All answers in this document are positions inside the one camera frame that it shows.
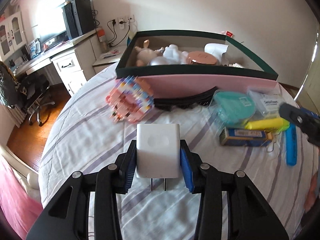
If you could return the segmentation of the person right hand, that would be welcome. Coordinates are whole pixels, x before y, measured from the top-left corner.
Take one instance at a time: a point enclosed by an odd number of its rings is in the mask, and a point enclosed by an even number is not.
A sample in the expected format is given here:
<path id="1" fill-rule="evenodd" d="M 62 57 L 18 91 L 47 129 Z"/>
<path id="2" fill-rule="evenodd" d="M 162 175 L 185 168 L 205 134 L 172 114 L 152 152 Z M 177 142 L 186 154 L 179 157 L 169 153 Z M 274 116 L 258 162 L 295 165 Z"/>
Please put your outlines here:
<path id="1" fill-rule="evenodd" d="M 311 182 L 310 182 L 310 188 L 308 190 L 308 194 L 306 195 L 306 200 L 305 200 L 305 203 L 304 203 L 304 210 L 305 212 L 309 212 L 311 210 L 311 208 L 313 207 L 313 205 L 315 204 L 315 201 L 316 201 L 316 194 L 315 194 L 315 191 L 316 191 L 316 187 L 317 187 L 317 175 L 318 175 L 318 172 L 316 172 L 312 179 L 311 179 Z"/>

